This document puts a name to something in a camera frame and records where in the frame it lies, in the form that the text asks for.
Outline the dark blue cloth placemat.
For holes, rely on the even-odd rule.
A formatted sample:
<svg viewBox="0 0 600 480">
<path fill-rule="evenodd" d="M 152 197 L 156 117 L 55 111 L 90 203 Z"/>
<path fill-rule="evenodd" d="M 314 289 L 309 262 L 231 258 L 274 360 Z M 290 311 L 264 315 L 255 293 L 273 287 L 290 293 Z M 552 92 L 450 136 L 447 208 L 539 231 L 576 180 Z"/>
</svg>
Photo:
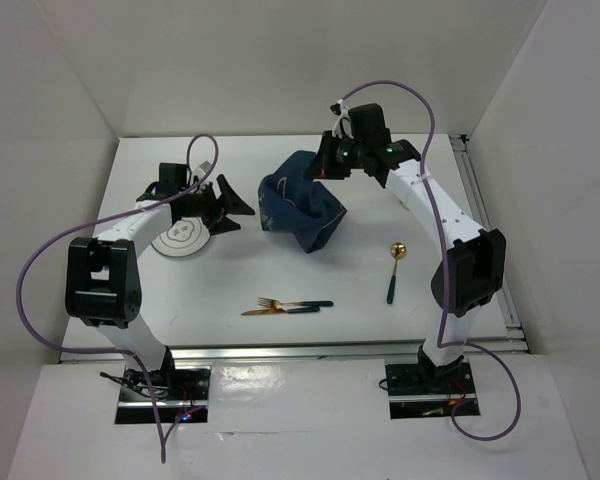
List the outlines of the dark blue cloth placemat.
<svg viewBox="0 0 600 480">
<path fill-rule="evenodd" d="M 315 156 L 311 151 L 294 152 L 258 187 L 262 230 L 292 234 L 307 254 L 324 248 L 347 214 L 322 183 L 304 177 Z"/>
</svg>

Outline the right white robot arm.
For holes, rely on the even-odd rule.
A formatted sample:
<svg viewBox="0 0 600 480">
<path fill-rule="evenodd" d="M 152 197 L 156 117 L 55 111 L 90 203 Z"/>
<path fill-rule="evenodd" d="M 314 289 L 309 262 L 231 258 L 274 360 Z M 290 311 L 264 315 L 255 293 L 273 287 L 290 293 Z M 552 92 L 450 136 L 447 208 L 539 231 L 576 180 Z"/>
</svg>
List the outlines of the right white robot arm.
<svg viewBox="0 0 600 480">
<path fill-rule="evenodd" d="M 307 253 L 322 248 L 346 212 L 323 183 L 355 170 L 408 208 L 441 253 L 430 287 L 442 318 L 415 363 L 388 369 L 384 388 L 392 395 L 438 394 L 459 384 L 475 317 L 502 287 L 505 237 L 465 214 L 431 176 L 425 152 L 392 138 L 380 105 L 348 109 L 338 101 L 331 109 L 337 120 L 318 151 L 292 154 L 261 180 L 261 227 L 293 234 Z"/>
</svg>

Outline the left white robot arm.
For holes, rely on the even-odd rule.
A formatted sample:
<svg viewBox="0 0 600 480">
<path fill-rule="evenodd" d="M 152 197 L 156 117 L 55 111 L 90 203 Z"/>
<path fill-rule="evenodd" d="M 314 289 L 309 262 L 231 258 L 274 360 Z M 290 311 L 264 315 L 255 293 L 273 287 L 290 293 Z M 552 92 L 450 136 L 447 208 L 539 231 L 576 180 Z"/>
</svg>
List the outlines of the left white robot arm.
<svg viewBox="0 0 600 480">
<path fill-rule="evenodd" d="M 136 375 L 145 370 L 141 385 L 156 399 L 173 394 L 178 376 L 170 349 L 141 316 L 139 257 L 184 218 L 198 218 L 211 235 L 219 235 L 240 229 L 231 215 L 255 214 L 223 175 L 217 177 L 219 195 L 211 184 L 187 193 L 188 180 L 186 165 L 160 164 L 158 180 L 137 199 L 137 213 L 95 238 L 74 239 L 68 249 L 68 314 L 98 330 L 114 348 L 129 351 L 127 368 Z"/>
</svg>

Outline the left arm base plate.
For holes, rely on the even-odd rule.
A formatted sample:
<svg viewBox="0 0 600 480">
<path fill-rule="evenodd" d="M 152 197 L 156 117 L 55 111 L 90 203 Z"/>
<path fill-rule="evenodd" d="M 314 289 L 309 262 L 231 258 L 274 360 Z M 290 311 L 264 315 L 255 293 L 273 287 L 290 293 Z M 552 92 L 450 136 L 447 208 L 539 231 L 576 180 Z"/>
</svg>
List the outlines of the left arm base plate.
<svg viewBox="0 0 600 480">
<path fill-rule="evenodd" d="M 182 424 L 208 421 L 211 368 L 184 368 L 173 372 L 171 383 L 154 378 L 155 396 L 160 421 L 164 424 L 178 420 Z M 149 388 L 139 371 L 125 369 L 121 375 L 101 372 L 120 387 L 116 407 L 117 425 L 143 425 L 154 422 Z"/>
</svg>

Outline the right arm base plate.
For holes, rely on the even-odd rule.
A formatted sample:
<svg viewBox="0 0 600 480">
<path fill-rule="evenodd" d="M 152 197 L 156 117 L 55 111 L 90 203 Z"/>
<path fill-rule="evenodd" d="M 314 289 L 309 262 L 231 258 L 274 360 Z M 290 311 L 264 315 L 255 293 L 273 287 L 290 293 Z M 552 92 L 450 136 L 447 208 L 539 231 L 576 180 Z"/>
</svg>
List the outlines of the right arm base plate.
<svg viewBox="0 0 600 480">
<path fill-rule="evenodd" d="M 387 364 L 378 387 L 387 393 L 390 418 L 429 419 L 479 416 L 480 407 L 470 363 L 438 379 L 427 379 L 418 364 Z"/>
</svg>

